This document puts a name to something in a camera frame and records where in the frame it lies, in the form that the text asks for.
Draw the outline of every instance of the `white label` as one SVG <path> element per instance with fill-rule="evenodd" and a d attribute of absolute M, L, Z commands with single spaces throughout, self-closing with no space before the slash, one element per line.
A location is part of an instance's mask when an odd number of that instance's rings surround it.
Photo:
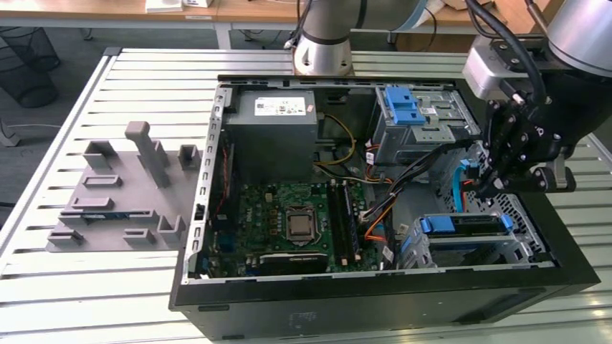
<path fill-rule="evenodd" d="M 210 16 L 184 16 L 185 19 L 193 19 L 193 20 L 212 20 Z"/>
<path fill-rule="evenodd" d="M 373 165 L 373 153 L 372 152 L 365 152 L 365 163 L 368 165 Z"/>
<path fill-rule="evenodd" d="M 106 218 L 104 215 L 96 215 L 96 214 L 82 215 L 81 217 L 84 219 L 105 219 Z"/>
<path fill-rule="evenodd" d="M 257 98 L 254 116 L 305 116 L 306 100 L 301 97 Z"/>
<path fill-rule="evenodd" d="M 386 246 L 382 249 L 382 255 L 389 262 L 393 262 L 393 252 L 389 250 Z"/>
<path fill-rule="evenodd" d="M 436 109 L 433 107 L 422 107 L 421 115 L 437 115 Z"/>
<path fill-rule="evenodd" d="M 406 224 L 400 224 L 400 228 L 397 228 L 397 231 L 394 234 L 398 235 L 405 235 L 408 233 L 408 225 Z"/>

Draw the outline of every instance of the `wire mesh trash bin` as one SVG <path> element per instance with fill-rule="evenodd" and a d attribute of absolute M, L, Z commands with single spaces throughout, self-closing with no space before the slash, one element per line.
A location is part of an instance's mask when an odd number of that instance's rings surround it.
<path fill-rule="evenodd" d="M 0 27 L 0 37 L 22 61 L 40 72 L 58 66 L 58 57 L 44 28 Z"/>
<path fill-rule="evenodd" d="M 0 87 L 24 108 L 37 108 L 57 97 L 45 72 L 30 68 L 10 47 L 0 48 Z"/>

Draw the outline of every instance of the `white table surface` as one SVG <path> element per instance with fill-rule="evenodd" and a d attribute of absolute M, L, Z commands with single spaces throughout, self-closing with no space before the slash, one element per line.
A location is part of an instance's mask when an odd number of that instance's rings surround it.
<path fill-rule="evenodd" d="M 356 52 L 357 75 L 461 77 L 464 54 Z M 2 343 L 205 343 L 168 310 L 176 252 L 45 252 L 85 161 L 88 140 L 122 138 L 132 120 L 150 123 L 166 150 L 202 146 L 218 74 L 292 73 L 284 52 L 125 49 L 104 57 L 0 231 Z M 549 197 L 602 282 L 537 304 L 492 325 L 324 335 L 280 343 L 612 343 L 612 175 L 597 140 L 568 166 L 578 190 Z M 256 340 L 249 343 L 270 343 Z"/>

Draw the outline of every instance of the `ram slot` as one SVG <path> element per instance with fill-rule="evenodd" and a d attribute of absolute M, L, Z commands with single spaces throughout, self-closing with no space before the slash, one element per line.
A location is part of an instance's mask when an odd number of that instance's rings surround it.
<path fill-rule="evenodd" d="M 346 186 L 329 183 L 326 185 L 326 201 L 329 204 L 329 223 L 332 225 L 336 264 L 348 265 L 360 260 L 360 255 L 357 223 L 350 208 Z"/>
<path fill-rule="evenodd" d="M 358 262 L 361 260 L 360 257 L 360 241 L 357 238 L 357 221 L 354 220 L 354 214 L 353 214 L 353 206 L 352 206 L 352 199 L 350 195 L 348 192 L 348 187 L 346 187 L 346 181 L 342 183 L 342 197 L 344 197 L 344 221 L 345 221 L 345 227 L 344 231 L 346 233 L 346 238 L 349 240 L 349 255 L 352 257 L 353 262 Z"/>
<path fill-rule="evenodd" d="M 349 260 L 348 242 L 344 233 L 341 193 L 334 182 L 326 184 L 326 204 L 329 207 L 329 224 L 333 239 L 333 257 L 337 265 L 346 265 Z"/>

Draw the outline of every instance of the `green circuit board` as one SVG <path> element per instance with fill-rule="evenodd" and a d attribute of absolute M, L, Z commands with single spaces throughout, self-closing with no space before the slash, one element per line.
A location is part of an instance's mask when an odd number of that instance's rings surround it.
<path fill-rule="evenodd" d="M 365 209 L 364 190 L 358 183 L 348 185 L 353 213 Z M 290 240 L 288 225 L 292 214 L 313 214 L 314 234 L 310 240 Z M 242 185 L 238 197 L 238 230 L 234 235 L 234 259 L 225 265 L 237 276 L 248 275 L 244 257 L 270 253 L 324 253 L 329 257 L 328 272 L 376 269 L 376 254 L 361 249 L 361 260 L 337 265 L 333 257 L 333 228 L 329 225 L 326 185 L 324 183 L 277 183 Z"/>

